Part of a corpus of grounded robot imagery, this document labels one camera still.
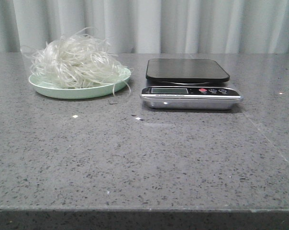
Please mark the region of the light green round plate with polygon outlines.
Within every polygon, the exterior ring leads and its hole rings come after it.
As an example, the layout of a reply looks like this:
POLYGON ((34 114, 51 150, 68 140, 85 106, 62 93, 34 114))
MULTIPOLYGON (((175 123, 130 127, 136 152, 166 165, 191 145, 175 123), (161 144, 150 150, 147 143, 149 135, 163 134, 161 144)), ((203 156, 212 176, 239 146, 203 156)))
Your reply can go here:
POLYGON ((29 77, 29 82, 33 85, 37 93, 56 99, 89 99, 101 97, 109 94, 114 94, 115 92, 123 89, 127 86, 128 80, 131 76, 131 71, 127 68, 123 68, 120 72, 120 81, 107 85, 98 85, 91 88, 82 89, 64 89, 60 88, 53 83, 47 83, 42 80, 41 77, 31 75, 29 77))

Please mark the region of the white vermicelli noodle bundle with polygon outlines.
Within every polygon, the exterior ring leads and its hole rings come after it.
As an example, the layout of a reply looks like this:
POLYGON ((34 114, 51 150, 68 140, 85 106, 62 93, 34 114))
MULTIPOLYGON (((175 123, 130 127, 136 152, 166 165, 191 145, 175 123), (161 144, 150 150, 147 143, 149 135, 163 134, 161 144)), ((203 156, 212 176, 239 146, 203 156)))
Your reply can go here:
POLYGON ((129 69, 109 52, 106 39, 99 39, 80 30, 71 36, 61 36, 44 49, 20 48, 30 60, 30 76, 64 89, 91 88, 120 81, 123 68, 129 69))

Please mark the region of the black silver kitchen scale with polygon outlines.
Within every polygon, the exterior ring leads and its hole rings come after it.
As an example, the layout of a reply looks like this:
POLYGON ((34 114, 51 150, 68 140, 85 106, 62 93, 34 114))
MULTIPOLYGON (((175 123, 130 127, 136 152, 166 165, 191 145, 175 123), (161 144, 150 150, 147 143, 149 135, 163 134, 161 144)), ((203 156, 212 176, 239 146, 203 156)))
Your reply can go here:
POLYGON ((230 75, 211 59, 154 58, 145 77, 140 97, 150 108, 229 110, 243 100, 230 75))

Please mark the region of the white pleated curtain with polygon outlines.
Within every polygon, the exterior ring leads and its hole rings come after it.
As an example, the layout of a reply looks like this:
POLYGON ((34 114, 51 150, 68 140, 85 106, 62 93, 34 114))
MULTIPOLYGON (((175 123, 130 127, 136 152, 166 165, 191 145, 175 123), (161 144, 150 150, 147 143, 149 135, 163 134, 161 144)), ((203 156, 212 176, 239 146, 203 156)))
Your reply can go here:
POLYGON ((0 52, 85 30, 113 53, 289 53, 289 0, 0 0, 0 52))

